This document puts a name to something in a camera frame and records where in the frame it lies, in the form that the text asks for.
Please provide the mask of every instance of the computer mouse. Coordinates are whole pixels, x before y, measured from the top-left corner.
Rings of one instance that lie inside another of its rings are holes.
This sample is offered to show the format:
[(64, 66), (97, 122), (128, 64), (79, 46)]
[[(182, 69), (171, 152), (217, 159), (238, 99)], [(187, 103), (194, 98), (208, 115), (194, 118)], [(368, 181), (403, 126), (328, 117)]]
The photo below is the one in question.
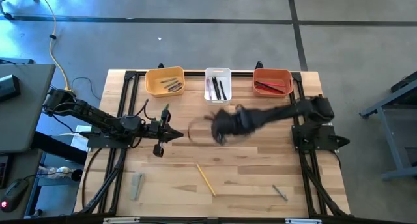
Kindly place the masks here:
[(0, 200), (1, 210), (3, 212), (15, 210), (19, 206), (23, 195), (25, 195), (28, 186), (29, 183), (25, 179), (17, 179), (11, 183)]

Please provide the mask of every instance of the pencil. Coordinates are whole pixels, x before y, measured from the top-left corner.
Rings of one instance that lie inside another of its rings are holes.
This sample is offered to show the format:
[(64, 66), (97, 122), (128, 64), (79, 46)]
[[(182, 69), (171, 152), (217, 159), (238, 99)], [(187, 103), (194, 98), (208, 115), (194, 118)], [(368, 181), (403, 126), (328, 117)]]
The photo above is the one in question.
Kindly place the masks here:
[(213, 196), (216, 196), (216, 193), (214, 192), (213, 188), (210, 186), (210, 182), (207, 180), (206, 176), (204, 175), (203, 171), (200, 168), (200, 165), (198, 165), (198, 163), (195, 163), (195, 165), (197, 166), (198, 170), (201, 173), (201, 176), (204, 178), (204, 181), (206, 181), (206, 184), (208, 185), (208, 188), (210, 188), (211, 193), (213, 194)]

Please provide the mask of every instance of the wooden tabletop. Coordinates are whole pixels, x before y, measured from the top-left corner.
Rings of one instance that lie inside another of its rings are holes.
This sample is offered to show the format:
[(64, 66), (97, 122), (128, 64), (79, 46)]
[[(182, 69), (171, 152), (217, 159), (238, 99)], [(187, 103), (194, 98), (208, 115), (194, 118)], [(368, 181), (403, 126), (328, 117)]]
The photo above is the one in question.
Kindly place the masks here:
[[(109, 70), (100, 109), (116, 115), (125, 70)], [(321, 94), (317, 72), (301, 72), (306, 96)], [(172, 128), (186, 135), (188, 123), (218, 106), (209, 106), (203, 98), (204, 77), (186, 77), (183, 95), (154, 98), (145, 90), (144, 77), (139, 82), (135, 111), (148, 98), (147, 114), (160, 117), (161, 110), (169, 104)], [(233, 97), (226, 107), (234, 111), (237, 104), (246, 108), (261, 108), (290, 104), (288, 97), (256, 98), (252, 94), (250, 77), (233, 77)], [(187, 137), (173, 140), (165, 146), (163, 158), (152, 154), (155, 140), (144, 139), (135, 149), (129, 149), (119, 198), (118, 216), (165, 217), (308, 217), (306, 198), (301, 176), (300, 160), (290, 140), (292, 119), (268, 124), (251, 137), (239, 143), (221, 147), (210, 138), (209, 124), (196, 124), (191, 135), (201, 143), (196, 146)], [(87, 163), (93, 153), (89, 153)], [(88, 202), (103, 183), (109, 149), (103, 149), (93, 161), (86, 181)], [(337, 158), (317, 151), (323, 186), (339, 207), (349, 213), (349, 206)], [(217, 196), (213, 197), (195, 162), (200, 164)], [(136, 201), (130, 200), (133, 174), (145, 173), (145, 183)], [(288, 198), (285, 202), (272, 185)], [(107, 208), (113, 196), (110, 188)], [(313, 200), (319, 210), (317, 195)], [(74, 211), (81, 210), (81, 186)]]

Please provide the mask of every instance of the wooden plank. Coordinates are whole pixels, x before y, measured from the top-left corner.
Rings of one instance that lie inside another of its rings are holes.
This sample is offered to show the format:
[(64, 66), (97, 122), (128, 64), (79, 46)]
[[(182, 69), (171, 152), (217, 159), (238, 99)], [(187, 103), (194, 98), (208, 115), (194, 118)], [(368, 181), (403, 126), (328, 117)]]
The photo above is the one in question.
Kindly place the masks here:
[[(119, 106), (125, 70), (109, 70), (100, 109), (116, 114)], [(306, 96), (321, 94), (317, 72), (301, 72)], [(290, 104), (289, 98), (256, 98), (252, 94), (250, 77), (234, 77), (233, 99), (228, 111), (238, 104), (246, 108), (261, 108)], [(203, 99), (204, 78), (186, 77), (186, 91), (181, 96), (154, 98), (146, 93), (141, 77), (136, 96), (138, 111), (149, 99), (147, 114), (159, 117), (169, 103), (172, 114), (170, 125), (183, 133), (191, 120), (218, 106), (209, 106)], [(210, 135), (210, 123), (200, 122), (191, 129), (191, 143), (187, 137), (176, 139), (165, 146), (163, 158), (152, 154), (155, 140), (144, 139), (128, 151), (119, 198), (118, 216), (176, 216), (176, 217), (307, 217), (306, 198), (298, 154), (293, 149), (290, 130), (292, 119), (267, 124), (251, 137), (237, 139), (235, 144), (221, 147)], [(103, 182), (108, 160), (108, 149), (103, 149), (91, 166), (86, 183), (88, 202)], [(323, 186), (342, 210), (349, 212), (339, 163), (329, 152), (317, 152)], [(210, 190), (195, 166), (198, 162), (210, 181), (217, 197)], [(139, 199), (129, 199), (130, 181), (134, 173), (145, 174)], [(279, 187), (288, 197), (285, 202), (273, 189)], [(108, 206), (113, 194), (109, 191)], [(318, 210), (316, 191), (313, 202)], [(81, 186), (75, 211), (81, 209)]]

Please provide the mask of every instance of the white bin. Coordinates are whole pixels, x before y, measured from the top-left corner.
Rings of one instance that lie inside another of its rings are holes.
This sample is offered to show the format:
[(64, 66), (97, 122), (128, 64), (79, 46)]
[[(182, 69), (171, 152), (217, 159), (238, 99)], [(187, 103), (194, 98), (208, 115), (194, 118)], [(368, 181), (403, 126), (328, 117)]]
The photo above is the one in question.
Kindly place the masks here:
[[(217, 83), (220, 91), (220, 100), (216, 97), (216, 92), (214, 91), (214, 86), (212, 82), (212, 77), (217, 79)], [(207, 79), (210, 81), (210, 89), (207, 85)], [(222, 89), (220, 87), (220, 81), (222, 81), (224, 94), (226, 100), (223, 98)], [(206, 68), (205, 70), (205, 82), (204, 82), (204, 99), (210, 105), (227, 105), (232, 99), (232, 71), (228, 68)]]

